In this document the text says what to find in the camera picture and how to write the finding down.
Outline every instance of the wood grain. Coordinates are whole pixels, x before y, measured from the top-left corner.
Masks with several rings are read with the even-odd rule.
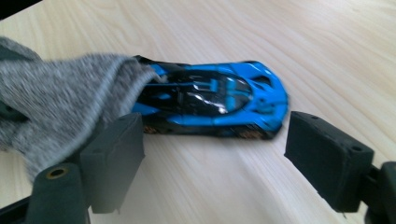
[[[0,35],[60,60],[115,52],[182,63],[257,60],[283,80],[290,110],[320,116],[396,160],[396,4],[334,1],[43,1]],[[93,223],[362,223],[335,213],[274,141],[146,135],[120,216]],[[20,159],[0,154],[0,206],[27,194]]]

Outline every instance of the car wheel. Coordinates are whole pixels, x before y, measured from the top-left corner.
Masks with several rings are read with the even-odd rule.
[[[246,139],[262,139],[264,134],[256,130],[244,130],[238,133],[239,137]]]
[[[151,126],[145,125],[143,132],[144,133],[159,133],[160,131],[156,128],[151,127]]]

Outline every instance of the blue toy car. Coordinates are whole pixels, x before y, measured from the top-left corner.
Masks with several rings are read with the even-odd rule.
[[[288,112],[282,83],[262,63],[190,65],[137,59],[160,76],[147,84],[132,109],[142,114],[145,133],[270,139]]]

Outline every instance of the gray sock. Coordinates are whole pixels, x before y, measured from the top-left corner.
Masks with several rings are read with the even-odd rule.
[[[68,61],[41,61],[9,39],[0,46],[32,61],[0,61],[0,101],[28,117],[0,119],[0,150],[18,150],[31,180],[63,161],[92,134],[130,113],[145,84],[156,74],[134,57],[92,54]]]

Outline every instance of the screw hole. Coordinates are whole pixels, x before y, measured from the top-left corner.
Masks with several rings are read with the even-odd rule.
[[[66,175],[68,170],[64,167],[56,167],[47,173],[47,179],[57,179]]]

